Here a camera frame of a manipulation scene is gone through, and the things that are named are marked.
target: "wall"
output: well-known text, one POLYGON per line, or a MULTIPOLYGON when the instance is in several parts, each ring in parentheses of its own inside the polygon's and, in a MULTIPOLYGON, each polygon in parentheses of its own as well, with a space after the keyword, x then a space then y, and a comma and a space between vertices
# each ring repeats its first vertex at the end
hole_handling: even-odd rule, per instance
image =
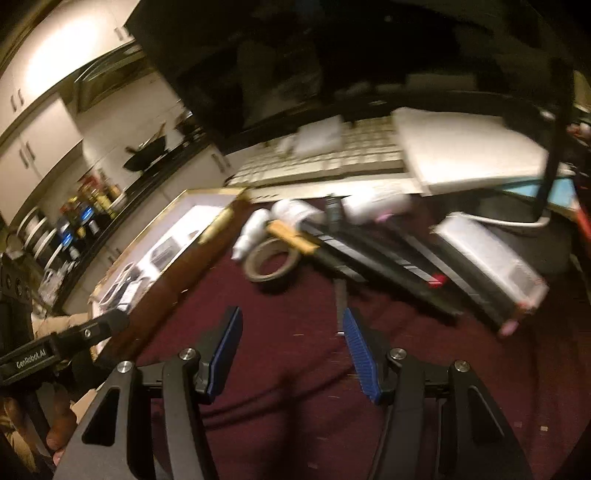
POLYGON ((139 173, 123 168, 131 157, 125 146, 137 146, 149 139, 166 121, 167 148, 178 145, 182 137, 174 129, 175 119, 183 111, 182 104, 168 83, 151 73, 109 95, 97 105, 75 117, 82 133, 83 157, 74 161, 47 190, 41 209, 55 222, 59 208, 74 193, 76 181, 90 168, 102 168, 122 189, 127 188, 139 173))

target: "tape roll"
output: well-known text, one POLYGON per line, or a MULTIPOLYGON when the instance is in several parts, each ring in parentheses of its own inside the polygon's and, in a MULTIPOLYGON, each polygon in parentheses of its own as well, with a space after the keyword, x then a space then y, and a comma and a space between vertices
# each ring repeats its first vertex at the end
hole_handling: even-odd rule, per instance
POLYGON ((256 283, 265 291, 279 290, 288 285, 292 274, 300 261, 301 254, 283 240, 270 238, 253 248, 243 264, 244 274, 247 279, 256 283), (276 271, 269 274, 261 274, 261 266, 268 259, 280 253, 287 253, 285 263, 276 271))

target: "black monitor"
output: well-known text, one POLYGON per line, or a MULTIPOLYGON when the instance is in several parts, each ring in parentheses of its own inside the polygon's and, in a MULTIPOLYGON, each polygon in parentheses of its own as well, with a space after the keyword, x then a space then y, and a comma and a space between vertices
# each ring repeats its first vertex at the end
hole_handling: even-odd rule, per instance
POLYGON ((449 75, 448 90, 546 101, 550 63, 567 55, 531 7, 509 0, 142 0, 126 26, 226 139, 361 96, 437 89, 413 81, 424 73, 449 75))

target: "blue light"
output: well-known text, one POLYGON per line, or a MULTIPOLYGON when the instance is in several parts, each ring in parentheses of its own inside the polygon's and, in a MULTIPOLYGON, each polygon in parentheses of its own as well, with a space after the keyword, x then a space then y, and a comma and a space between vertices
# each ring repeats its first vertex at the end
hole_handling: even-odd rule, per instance
POLYGON ((61 241, 61 244, 62 244, 64 247, 67 247, 67 246, 68 246, 68 245, 70 245, 70 243, 72 242, 72 238, 73 238, 73 237, 72 237, 72 234, 71 234, 71 233, 68 233, 68 234, 67 234, 67 235, 64 237, 64 239, 61 241))
POLYGON ((84 212, 82 212, 82 221, 87 221, 90 217, 92 217, 92 208, 88 207, 84 212))

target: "metal screw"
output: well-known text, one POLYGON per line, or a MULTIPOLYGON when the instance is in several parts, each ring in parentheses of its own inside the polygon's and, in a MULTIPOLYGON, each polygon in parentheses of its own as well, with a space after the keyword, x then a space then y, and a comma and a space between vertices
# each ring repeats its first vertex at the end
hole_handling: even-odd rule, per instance
POLYGON ((120 362, 117 365, 117 371, 120 374, 126 374, 127 372, 129 372, 129 370, 131 370, 133 368, 133 366, 134 366, 133 362, 130 362, 129 360, 125 360, 123 362, 120 362))
POLYGON ((470 364, 465 360, 456 360, 453 363, 453 366, 456 367, 456 370, 465 374, 466 372, 470 371, 470 364))
POLYGON ((404 360, 407 356, 404 348, 392 348, 390 350, 390 358, 393 360, 404 360))
POLYGON ((195 358, 195 355, 197 355, 197 352, 195 351, 195 349, 193 348, 186 348, 185 350, 181 350, 180 353, 178 354, 178 357, 181 360, 191 360, 192 358, 195 358))
POLYGON ((544 118, 544 120, 549 120, 549 121, 554 121, 556 120, 556 116, 555 114, 553 114, 552 112, 549 112, 548 110, 542 110, 540 112, 540 115, 542 116, 542 118, 544 118))

